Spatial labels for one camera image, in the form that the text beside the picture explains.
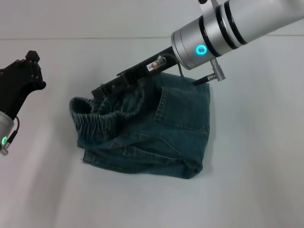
back pocket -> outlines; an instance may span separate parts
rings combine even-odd
[[[154,119],[177,127],[209,131],[209,85],[189,90],[162,88]]]

white table surface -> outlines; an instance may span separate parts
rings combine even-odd
[[[47,83],[28,96],[19,134],[0,157],[0,227],[304,227],[303,21],[218,59],[227,79],[211,83],[204,169],[182,180],[82,163],[68,103],[169,47],[166,36],[199,16],[196,3],[87,2],[0,3],[0,68],[36,50]],[[145,26],[174,2],[170,22]],[[206,64],[184,74],[210,71]]]

blue denim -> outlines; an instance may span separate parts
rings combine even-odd
[[[70,112],[83,162],[122,173],[189,179],[209,137],[209,84],[161,73],[103,101],[75,97]]]

small sticker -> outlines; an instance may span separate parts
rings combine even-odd
[[[150,64],[147,65],[148,71],[153,71],[153,70],[154,70],[154,69],[152,68],[152,63],[153,63],[153,62],[151,62]]]

